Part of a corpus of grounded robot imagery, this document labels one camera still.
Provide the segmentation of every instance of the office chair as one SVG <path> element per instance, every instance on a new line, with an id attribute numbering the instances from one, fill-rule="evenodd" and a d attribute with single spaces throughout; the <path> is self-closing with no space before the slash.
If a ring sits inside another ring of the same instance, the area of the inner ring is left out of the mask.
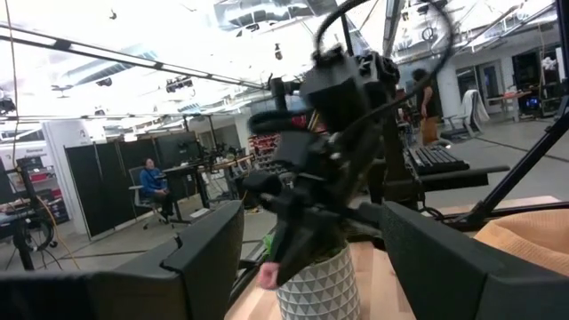
<path id="1" fill-rule="evenodd" d="M 144 169 L 143 166 L 136 167 L 129 169 L 129 173 L 131 174 L 132 186 L 129 187 L 129 190 L 134 191 L 134 205 L 140 208 L 148 208 L 154 213 L 154 218 L 161 224 L 168 224 L 168 220 L 165 219 L 160 212 L 158 212 L 159 204 L 155 203 L 151 198 L 145 196 L 142 193 L 142 185 L 140 184 L 140 172 Z M 152 219 L 147 220 L 144 225 L 142 226 L 143 229 L 148 229 L 148 225 Z"/>
<path id="2" fill-rule="evenodd" d="M 452 129 L 441 132 L 441 138 L 447 140 L 463 139 L 465 136 L 475 138 L 478 134 L 482 133 L 482 126 L 480 123 L 487 120 L 487 115 L 483 118 L 480 118 L 479 115 L 482 110 L 478 109 L 484 108 L 484 105 L 481 103 L 482 101 L 482 97 L 477 90 L 468 90 L 464 93 L 461 104 L 464 113 L 461 115 L 443 117 L 443 121 L 447 121 L 451 125 Z M 455 127 L 453 120 L 459 120 L 462 127 Z"/>

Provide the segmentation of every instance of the ceiling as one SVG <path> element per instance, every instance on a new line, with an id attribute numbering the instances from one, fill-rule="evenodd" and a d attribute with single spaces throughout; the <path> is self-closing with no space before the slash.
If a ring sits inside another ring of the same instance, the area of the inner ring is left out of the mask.
<path id="1" fill-rule="evenodd" d="M 554 0 L 448 0 L 455 54 L 486 49 L 496 39 L 513 36 L 537 23 L 555 21 Z M 448 45 L 448 30 L 434 10 L 408 1 L 401 11 L 392 57 L 399 63 L 437 55 Z"/>
<path id="2" fill-rule="evenodd" d="M 279 8 L 293 14 L 285 17 L 267 16 L 254 21 L 240 17 L 251 16 L 252 9 L 275 11 L 277 1 L 231 0 L 217 4 L 166 0 L 158 6 L 149 0 L 10 0 L 9 5 L 12 24 L 17 28 L 262 84 L 271 74 L 292 78 L 310 67 L 312 35 L 326 12 L 336 5 L 333 0 L 287 1 L 287 6 Z M 299 8 L 302 14 L 295 13 Z M 0 11 L 2 21 L 7 21 L 5 11 Z M 343 42 L 340 23 L 326 33 L 325 46 L 338 42 Z M 281 60 L 275 58 L 277 45 L 283 54 Z M 21 115 L 83 115 L 100 107 L 113 114 L 149 113 L 156 107 L 176 109 L 173 105 L 188 104 L 190 100 L 206 108 L 246 89 L 194 79 L 193 88 L 167 93 L 166 80 L 174 79 L 176 74 L 23 44 L 16 44 L 15 51 Z M 0 41 L 0 69 L 12 69 L 6 41 Z M 98 86 L 96 80 L 105 77 L 111 77 L 113 84 Z M 67 85 L 73 88 L 53 90 Z M 0 87 L 13 95 L 12 73 L 0 75 Z"/>
<path id="3" fill-rule="evenodd" d="M 14 27 L 256 84 L 265 83 L 271 74 L 293 79 L 311 68 L 313 35 L 341 2 L 164 0 L 156 5 L 154 0 L 8 0 Z M 459 36 L 455 46 L 484 49 L 553 0 L 445 2 Z M 447 30 L 432 9 L 423 14 L 422 6 L 418 0 L 370 0 L 358 6 L 347 14 L 352 43 L 358 50 L 374 49 L 398 62 L 436 54 L 446 45 Z M 504 13 L 497 27 L 479 36 Z M 2 7 L 0 24 L 6 21 Z M 427 28 L 432 29 L 425 40 Z M 0 28 L 0 36 L 5 31 Z M 339 21 L 325 35 L 325 47 L 337 43 L 345 46 Z M 277 45 L 281 60 L 275 57 Z M 163 114 L 187 106 L 193 111 L 219 108 L 222 100 L 248 100 L 249 89 L 239 85 L 194 78 L 193 87 L 168 93 L 166 81 L 177 74 L 24 44 L 16 44 L 15 51 L 21 115 L 92 115 L 99 109 L 115 115 Z M 12 70 L 10 44 L 1 40 L 0 69 Z M 106 77 L 112 79 L 111 86 L 96 84 Z M 67 85 L 73 87 L 53 90 Z M 0 74 L 0 87 L 14 95 L 12 72 Z"/>

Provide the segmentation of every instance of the white chair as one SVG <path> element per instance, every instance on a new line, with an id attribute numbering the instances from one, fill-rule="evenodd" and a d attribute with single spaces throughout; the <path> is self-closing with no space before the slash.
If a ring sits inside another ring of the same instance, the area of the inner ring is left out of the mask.
<path id="1" fill-rule="evenodd" d="M 461 114 L 443 117 L 443 121 L 448 122 L 452 129 L 441 132 L 441 138 L 455 140 L 467 134 L 470 138 L 475 138 L 477 134 L 482 133 L 482 126 L 480 123 L 487 121 L 487 114 L 485 114 L 484 104 L 482 103 L 480 93 L 477 90 L 468 90 L 464 93 L 461 108 Z M 455 122 L 461 124 L 462 127 L 457 128 L 454 124 Z"/>

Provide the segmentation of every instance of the standing person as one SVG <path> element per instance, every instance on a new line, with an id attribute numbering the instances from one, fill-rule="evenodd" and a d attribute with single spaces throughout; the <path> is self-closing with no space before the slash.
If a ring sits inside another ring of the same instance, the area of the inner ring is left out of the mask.
<path id="1" fill-rule="evenodd" d="M 140 184 L 145 196 L 162 205 L 161 214 L 165 219 L 168 219 L 168 216 L 174 215 L 172 211 L 173 197 L 166 186 L 166 181 L 157 178 L 160 174 L 162 173 L 160 169 L 154 166 L 154 161 L 147 158 L 144 160 L 144 169 L 140 172 Z"/>
<path id="2" fill-rule="evenodd" d="M 423 68 L 418 68 L 413 71 L 413 80 L 417 84 L 420 80 L 429 76 Z M 417 108 L 421 112 L 421 135 L 423 137 L 423 146 L 438 140 L 437 124 L 438 124 L 438 110 L 435 105 L 435 92 L 431 83 L 428 83 L 423 90 L 417 94 Z"/>

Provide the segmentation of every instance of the white geometric vase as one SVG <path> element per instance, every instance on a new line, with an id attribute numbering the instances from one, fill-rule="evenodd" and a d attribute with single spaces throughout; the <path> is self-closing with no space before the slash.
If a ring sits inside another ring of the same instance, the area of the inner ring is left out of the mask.
<path id="1" fill-rule="evenodd" d="M 357 320 L 360 300 L 346 247 L 335 257 L 308 266 L 277 291 L 283 320 Z"/>

